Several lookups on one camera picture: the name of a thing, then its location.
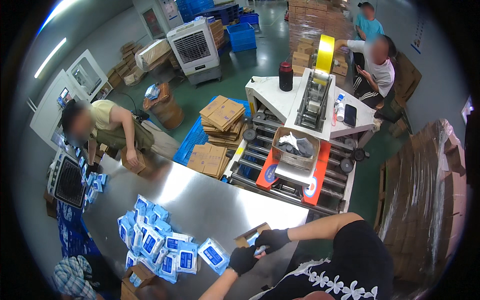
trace teal t-shirt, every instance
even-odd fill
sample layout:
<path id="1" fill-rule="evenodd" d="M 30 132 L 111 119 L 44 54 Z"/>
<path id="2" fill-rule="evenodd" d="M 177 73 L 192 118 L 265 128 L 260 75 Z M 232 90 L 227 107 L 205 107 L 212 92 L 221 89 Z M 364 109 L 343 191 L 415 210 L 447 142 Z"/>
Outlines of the teal t-shirt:
<path id="1" fill-rule="evenodd" d="M 358 25 L 358 27 L 360 27 L 360 29 L 365 33 L 367 40 L 374 38 L 377 33 L 382 35 L 384 34 L 384 28 L 382 27 L 382 24 L 377 21 L 377 19 L 374 19 L 373 21 L 367 20 L 361 13 L 357 15 L 357 21 L 355 22 L 355 25 Z M 361 40 L 358 33 L 355 35 L 355 40 Z"/>

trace black track pants with white stripes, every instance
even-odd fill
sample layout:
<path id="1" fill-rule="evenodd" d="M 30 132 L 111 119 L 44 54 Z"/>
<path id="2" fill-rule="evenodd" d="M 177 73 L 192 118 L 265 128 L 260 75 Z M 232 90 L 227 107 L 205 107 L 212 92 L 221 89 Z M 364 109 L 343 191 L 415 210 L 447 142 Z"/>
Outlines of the black track pants with white stripes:
<path id="1" fill-rule="evenodd" d="M 370 108 L 375 108 L 384 99 L 380 93 L 372 89 L 365 77 L 360 74 L 355 76 L 353 81 L 353 95 Z"/>

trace gloved hand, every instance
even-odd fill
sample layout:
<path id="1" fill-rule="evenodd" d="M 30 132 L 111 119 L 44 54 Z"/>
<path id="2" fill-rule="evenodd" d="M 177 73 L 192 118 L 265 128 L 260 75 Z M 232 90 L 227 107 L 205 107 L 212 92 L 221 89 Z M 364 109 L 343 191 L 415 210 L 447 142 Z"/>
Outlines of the gloved hand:
<path id="1" fill-rule="evenodd" d="M 263 245 L 269 246 L 270 248 L 265 250 L 265 253 L 267 254 L 277 251 L 287 243 L 291 242 L 288 238 L 287 230 L 288 228 L 283 230 L 273 229 L 262 231 L 260 236 L 255 240 L 255 247 L 260 247 Z"/>
<path id="2" fill-rule="evenodd" d="M 255 249 L 255 246 L 251 246 L 250 248 L 242 247 L 235 248 L 232 252 L 228 266 L 237 272 L 239 277 L 250 271 L 257 263 L 258 259 L 253 256 Z"/>

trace black shirt with white floral print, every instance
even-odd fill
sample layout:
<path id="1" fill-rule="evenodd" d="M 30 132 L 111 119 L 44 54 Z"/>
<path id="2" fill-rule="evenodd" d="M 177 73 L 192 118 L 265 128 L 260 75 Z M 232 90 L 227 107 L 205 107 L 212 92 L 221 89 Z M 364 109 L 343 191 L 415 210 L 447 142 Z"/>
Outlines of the black shirt with white floral print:
<path id="1" fill-rule="evenodd" d="M 338 231 L 331 260 L 301 264 L 276 287 L 252 300 L 292 300 L 316 290 L 338 300 L 386 300 L 390 299 L 392 289 L 392 257 L 372 227 L 360 220 Z"/>

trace black thermos bottle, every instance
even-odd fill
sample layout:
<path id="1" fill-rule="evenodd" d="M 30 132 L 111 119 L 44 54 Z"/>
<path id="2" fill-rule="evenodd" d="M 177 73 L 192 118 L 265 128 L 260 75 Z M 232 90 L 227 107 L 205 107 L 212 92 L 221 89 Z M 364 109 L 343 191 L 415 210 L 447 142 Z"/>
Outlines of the black thermos bottle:
<path id="1" fill-rule="evenodd" d="M 293 88 L 293 69 L 292 64 L 289 62 L 280 63 L 280 69 L 278 70 L 278 82 L 280 89 L 284 92 L 289 92 Z"/>

